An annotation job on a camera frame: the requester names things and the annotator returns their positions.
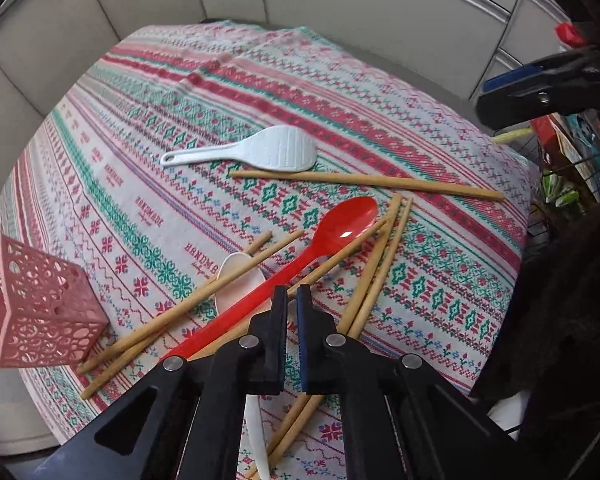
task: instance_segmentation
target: chopstick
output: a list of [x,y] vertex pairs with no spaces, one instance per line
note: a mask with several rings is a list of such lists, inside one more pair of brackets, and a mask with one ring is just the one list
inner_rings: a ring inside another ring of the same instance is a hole
[[[391,231],[394,228],[395,219],[398,216],[398,212],[400,211],[400,203],[402,201],[402,197],[395,193],[392,197],[392,200],[387,209],[385,218],[387,218],[386,224],[380,231],[378,236],[378,240],[376,240],[376,244],[374,245],[371,254],[369,255],[368,260],[366,261],[365,268],[360,275],[358,280],[358,284],[356,285],[353,294],[349,298],[349,303],[347,303],[347,307],[340,318],[340,322],[336,327],[336,330],[341,334],[347,334],[349,331],[351,324],[353,323],[356,314],[360,309],[360,305],[362,301],[365,299],[366,292],[371,285],[371,281],[374,278],[376,273],[376,269],[378,268],[378,264],[380,263],[380,259],[382,258],[382,254],[384,253],[384,248],[389,241],[391,236]],[[291,409],[285,415],[285,418],[282,420],[280,427],[276,430],[276,433],[273,434],[273,437],[267,444],[267,454],[271,454],[276,446],[282,440],[282,438],[286,435],[286,432],[291,428],[293,423],[296,421],[304,407],[307,405],[312,396],[308,396],[307,394],[300,393],[296,402],[291,407]],[[255,467],[249,469],[246,474],[247,478],[250,478],[256,473],[257,469]]]
[[395,189],[410,189],[429,193],[444,193],[457,196],[483,198],[485,200],[504,200],[504,195],[492,189],[461,186],[459,184],[444,184],[417,178],[402,178],[398,176],[364,175],[354,173],[321,173],[319,171],[301,171],[300,173],[277,173],[273,171],[242,171],[229,172],[234,178],[276,178],[279,180],[305,180],[308,182],[333,182],[334,184],[354,184],[356,186],[393,187]]
[[[259,238],[256,238],[252,243],[247,245],[242,252],[247,253],[253,256],[256,252],[260,250],[260,248],[271,240],[273,236],[273,232],[266,231]],[[211,285],[216,280],[216,276],[212,276],[205,283],[203,283],[200,288],[205,288],[206,286]],[[128,365],[133,359],[135,359],[142,350],[144,350],[147,346],[149,346],[156,338],[158,338],[168,327],[165,327],[158,332],[154,332],[149,336],[142,339],[131,348],[125,350],[120,357],[115,359],[108,367],[106,367],[102,373],[97,376],[91,383],[82,391],[80,394],[80,398],[82,400],[91,399],[93,394],[101,389],[105,384],[107,384],[122,368]]]
[[[286,292],[286,296],[288,297],[289,301],[291,301],[296,296],[296,292],[298,291],[298,287],[300,285],[313,285],[315,282],[320,280],[320,278],[323,277],[331,269],[333,269],[333,267],[335,267],[345,258],[351,256],[355,251],[357,251],[360,248],[360,246],[364,243],[364,241],[371,235],[373,235],[376,231],[378,231],[378,229],[381,228],[386,221],[386,216],[379,219],[379,221],[377,221],[369,229],[363,232],[358,238],[356,238],[348,245],[346,245],[343,249],[335,253],[321,266],[317,267],[317,269],[313,270],[307,276],[305,276],[300,282],[296,283],[294,286],[289,288],[289,290]],[[215,354],[216,350],[218,350],[224,343],[227,343],[237,337],[245,335],[247,333],[247,330],[249,329],[251,317],[255,316],[256,314],[266,312],[268,309],[268,306],[259,307],[257,310],[249,314],[249,316],[245,317],[240,323],[235,325],[231,330],[229,330],[224,335],[220,336],[218,339],[208,344],[202,350],[199,350],[187,359],[191,361],[193,359],[200,359]]]
[[[353,321],[349,332],[347,333],[349,337],[357,339],[360,336],[360,334],[362,333],[362,329],[366,324],[366,320],[368,319],[371,310],[373,309],[374,305],[376,304],[376,301],[378,300],[378,297],[380,296],[380,292],[384,287],[384,280],[389,274],[389,270],[391,269],[392,263],[394,262],[395,253],[398,249],[398,245],[401,242],[402,233],[406,226],[407,220],[409,219],[409,213],[411,211],[412,203],[412,199],[409,199],[407,201],[404,211],[400,216],[400,222],[398,223],[398,227],[396,228],[395,235],[392,238],[388,249],[386,250],[384,258],[382,259],[382,264],[380,265],[380,268],[378,270],[378,275],[374,279],[374,282],[372,283],[371,288],[369,289],[366,295],[365,301],[363,302],[362,306],[360,307],[360,310],[356,314],[355,320]],[[296,440],[296,438],[302,431],[302,428],[304,428],[304,425],[309,421],[311,416],[314,414],[315,410],[318,409],[322,402],[322,399],[324,398],[324,396],[322,395],[306,397],[309,398],[307,399],[304,408],[300,411],[295,409],[296,406],[294,405],[288,412],[287,416],[285,417],[285,420],[282,421],[280,429],[282,429],[282,427],[288,427],[288,431],[283,434],[280,430],[278,430],[276,434],[274,434],[272,440],[278,440],[278,444],[273,449],[273,451],[269,453],[270,468],[275,466],[279,462],[279,460],[282,458],[289,446],[291,446],[291,444]],[[291,420],[292,414],[297,417],[296,420]],[[247,474],[245,476],[247,478],[254,477],[254,480],[260,480],[260,476],[257,474],[257,471],[253,469],[247,471]]]
[[233,280],[239,278],[248,270],[251,270],[253,269],[253,267],[258,266],[264,260],[277,253],[280,249],[289,245],[291,242],[301,237],[303,234],[303,230],[298,230],[289,234],[283,240],[280,240],[277,244],[273,244],[270,248],[265,249],[261,253],[257,254],[250,261],[248,261],[238,269],[235,269],[233,272],[229,272],[227,275],[223,276],[222,278],[219,278],[218,280],[215,280],[213,283],[209,284],[206,287],[198,288],[192,294],[189,294],[176,306],[170,308],[165,313],[160,314],[160,316],[154,317],[150,322],[139,326],[131,334],[123,337],[119,341],[116,341],[115,343],[113,343],[113,345],[105,348],[102,352],[96,354],[94,357],[83,363],[76,369],[76,373],[80,375],[90,370],[93,370],[100,363],[114,358],[116,355],[120,354],[120,352],[124,352],[125,350],[131,348],[133,345],[142,341],[142,339],[146,338],[152,333],[158,332],[158,330],[163,329],[183,314],[186,314],[198,303],[206,300],[212,294],[215,294],[227,283],[231,283]]

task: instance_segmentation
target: white spoon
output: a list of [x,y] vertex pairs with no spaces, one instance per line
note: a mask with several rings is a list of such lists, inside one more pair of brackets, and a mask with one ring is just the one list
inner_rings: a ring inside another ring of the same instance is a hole
[[[251,260],[251,257],[245,253],[229,254],[222,262],[218,270],[220,276],[243,267],[245,263]],[[216,292],[216,311],[222,314],[238,300],[241,300],[254,288],[265,281],[264,274],[260,267],[245,272],[240,278],[233,280]],[[260,401],[257,395],[247,395],[247,401],[244,406],[244,418],[247,421],[247,433],[251,442],[251,451],[255,460],[258,474],[262,480],[270,480],[269,460],[267,458],[267,446],[264,440],[264,430],[262,429],[262,414],[260,413]]]
[[160,164],[179,166],[209,160],[240,160],[261,170],[305,171],[317,159],[311,137],[295,126],[270,126],[240,142],[167,152]]

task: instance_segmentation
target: pink cup holder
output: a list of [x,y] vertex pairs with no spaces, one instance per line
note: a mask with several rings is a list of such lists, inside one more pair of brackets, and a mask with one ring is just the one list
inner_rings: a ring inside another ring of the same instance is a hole
[[77,363],[108,322],[80,266],[0,234],[0,368]]

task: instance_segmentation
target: table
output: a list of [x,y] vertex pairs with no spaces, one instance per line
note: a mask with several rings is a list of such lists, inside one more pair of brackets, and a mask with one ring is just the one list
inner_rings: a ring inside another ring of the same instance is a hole
[[[306,28],[231,22],[152,26],[105,54],[46,117],[0,197],[0,228],[80,263],[110,319],[96,345],[164,312],[217,272],[224,257],[271,229],[315,229],[341,200],[391,191],[233,180],[232,161],[163,170],[160,154],[295,124],[319,150],[316,169],[414,176],[492,187],[501,203],[415,197],[404,243],[362,341],[416,352],[459,390],[477,379],[503,321],[520,264],[534,184],[529,163],[494,145],[430,96],[346,54]],[[309,237],[267,260],[275,272]],[[370,244],[314,286],[338,317]],[[70,367],[24,368],[26,386],[63,443],[140,379],[166,349],[214,316],[211,301],[158,339],[88,402]],[[300,389],[297,325],[289,322],[285,391],[262,401],[267,437]],[[276,470],[279,478],[344,478],[337,400],[328,397]],[[249,464],[243,436],[239,476]]]

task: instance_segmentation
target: red plastic spoon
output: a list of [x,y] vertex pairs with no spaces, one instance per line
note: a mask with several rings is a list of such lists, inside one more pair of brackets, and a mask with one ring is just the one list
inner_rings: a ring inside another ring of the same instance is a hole
[[335,254],[369,229],[378,214],[378,204],[368,196],[351,198],[339,203],[322,218],[314,238],[298,257],[282,267],[266,282],[225,310],[202,328],[196,330],[176,348],[162,358],[179,355],[187,358],[218,339],[252,310],[273,294],[277,285],[285,285],[312,261],[328,254]]

